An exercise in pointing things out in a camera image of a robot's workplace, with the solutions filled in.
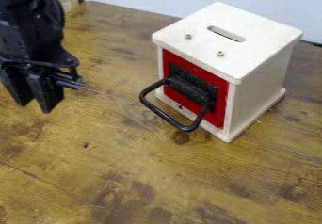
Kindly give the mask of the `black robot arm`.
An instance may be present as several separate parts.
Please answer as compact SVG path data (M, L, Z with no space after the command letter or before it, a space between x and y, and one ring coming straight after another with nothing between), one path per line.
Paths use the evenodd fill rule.
M64 90L82 87L78 61L61 46L65 24L58 0L0 0L0 82L20 105L48 113Z

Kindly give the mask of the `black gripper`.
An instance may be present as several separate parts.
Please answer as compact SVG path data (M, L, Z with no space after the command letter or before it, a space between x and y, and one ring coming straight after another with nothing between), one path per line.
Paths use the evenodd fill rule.
M57 0L0 1L0 80L13 100L36 99L48 114L64 98L62 88L80 89L78 61L61 46L64 10Z

